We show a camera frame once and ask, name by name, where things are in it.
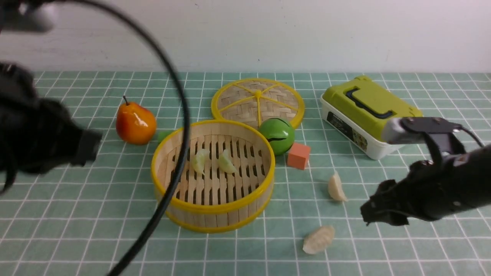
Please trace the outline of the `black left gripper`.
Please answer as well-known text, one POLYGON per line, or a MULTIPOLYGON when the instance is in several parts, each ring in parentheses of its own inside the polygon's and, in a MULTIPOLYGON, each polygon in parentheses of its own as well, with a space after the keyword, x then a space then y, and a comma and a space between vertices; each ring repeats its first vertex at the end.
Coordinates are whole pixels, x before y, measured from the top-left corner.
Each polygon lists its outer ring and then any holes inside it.
POLYGON ((102 134, 79 126, 60 101, 39 96, 25 68, 1 64, 0 103, 2 194, 19 172, 42 175, 95 161, 102 134))

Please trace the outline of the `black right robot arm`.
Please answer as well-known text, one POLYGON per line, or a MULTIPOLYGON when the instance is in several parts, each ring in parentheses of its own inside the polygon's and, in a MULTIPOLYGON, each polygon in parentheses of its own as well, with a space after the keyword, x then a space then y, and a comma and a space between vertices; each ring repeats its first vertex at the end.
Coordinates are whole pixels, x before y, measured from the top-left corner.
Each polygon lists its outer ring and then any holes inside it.
POLYGON ((490 165, 490 146, 463 155, 444 156, 439 164, 416 161, 404 179, 388 179, 379 184, 361 206, 363 221, 399 227, 408 225, 409 218, 433 222, 488 206, 490 165))

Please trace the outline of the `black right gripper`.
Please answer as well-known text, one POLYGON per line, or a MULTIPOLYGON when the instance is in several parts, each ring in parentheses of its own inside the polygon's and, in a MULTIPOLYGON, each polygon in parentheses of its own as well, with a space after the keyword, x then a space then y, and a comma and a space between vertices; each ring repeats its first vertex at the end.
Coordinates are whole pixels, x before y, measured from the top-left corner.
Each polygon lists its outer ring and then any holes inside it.
POLYGON ((404 179, 379 183, 361 206, 363 221, 400 227, 408 225, 409 218, 433 222, 466 211, 452 175, 454 168, 451 159, 441 164, 416 161, 404 179))

